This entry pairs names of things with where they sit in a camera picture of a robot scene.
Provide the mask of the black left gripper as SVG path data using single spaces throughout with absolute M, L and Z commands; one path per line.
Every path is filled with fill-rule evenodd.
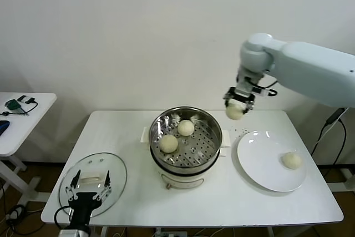
M 100 201 L 105 201 L 111 194 L 110 171 L 108 170 L 106 173 L 101 191 L 98 193 L 80 192 L 76 195 L 80 174 L 81 170 L 78 170 L 71 180 L 70 185 L 65 187 L 65 193 L 67 194 L 68 200 L 72 201 L 72 221 L 75 224 L 88 225 L 92 212 L 100 207 Z

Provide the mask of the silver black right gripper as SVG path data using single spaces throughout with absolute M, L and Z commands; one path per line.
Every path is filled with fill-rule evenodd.
M 253 94 L 254 85 L 257 84 L 256 78 L 237 77 L 236 86 L 230 87 L 229 92 L 223 96 L 225 107 L 229 106 L 230 99 L 244 102 L 243 114 L 247 114 L 254 109 L 255 96 Z

